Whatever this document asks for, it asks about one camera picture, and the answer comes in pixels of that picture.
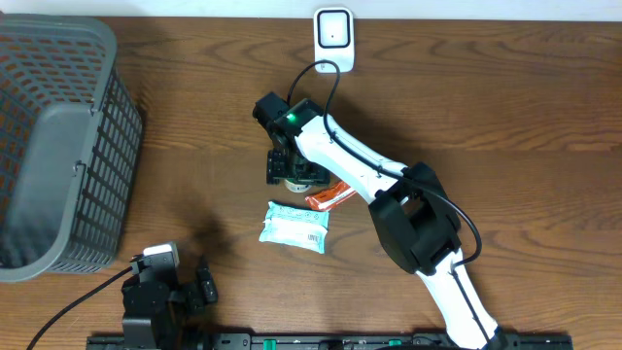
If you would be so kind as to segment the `green lid jar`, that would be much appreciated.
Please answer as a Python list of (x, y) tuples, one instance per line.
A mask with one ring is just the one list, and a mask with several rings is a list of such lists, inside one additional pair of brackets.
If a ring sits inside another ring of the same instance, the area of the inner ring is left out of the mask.
[(285, 180), (284, 184), (286, 188), (293, 193), (305, 193), (312, 188), (309, 184), (298, 184), (289, 180)]

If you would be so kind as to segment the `orange snack bar wrapper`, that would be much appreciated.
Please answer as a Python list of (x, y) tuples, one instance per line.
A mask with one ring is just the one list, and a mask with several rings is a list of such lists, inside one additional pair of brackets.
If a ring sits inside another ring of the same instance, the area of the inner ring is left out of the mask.
[(306, 196), (305, 202), (312, 210), (327, 212), (356, 193), (348, 184), (339, 181), (328, 189)]

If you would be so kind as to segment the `teal wet wipes pack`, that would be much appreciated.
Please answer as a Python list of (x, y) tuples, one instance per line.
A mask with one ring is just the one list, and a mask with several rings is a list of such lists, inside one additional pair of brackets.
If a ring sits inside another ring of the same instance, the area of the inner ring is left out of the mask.
[(329, 212), (269, 201), (259, 242), (284, 244), (323, 254), (328, 222)]

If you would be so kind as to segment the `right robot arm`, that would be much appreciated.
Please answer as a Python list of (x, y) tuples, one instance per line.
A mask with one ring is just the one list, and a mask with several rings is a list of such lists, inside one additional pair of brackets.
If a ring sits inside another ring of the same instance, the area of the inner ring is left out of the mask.
[(254, 119), (273, 143), (266, 181), (325, 186), (336, 176), (359, 194), (387, 255), (418, 275), (441, 312), (450, 340), (463, 349), (502, 349), (507, 340), (467, 275), (459, 230), (474, 228), (434, 171), (382, 157), (341, 128), (326, 109), (304, 99), (294, 106), (270, 92)]

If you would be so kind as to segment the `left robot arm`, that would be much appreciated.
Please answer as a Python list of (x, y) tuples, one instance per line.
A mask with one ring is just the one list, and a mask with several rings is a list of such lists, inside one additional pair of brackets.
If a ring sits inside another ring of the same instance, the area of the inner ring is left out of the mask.
[(125, 349), (211, 349), (210, 336), (188, 324), (218, 301), (218, 291), (205, 259), (192, 281), (181, 283), (171, 253), (139, 256), (130, 263), (132, 276), (121, 288)]

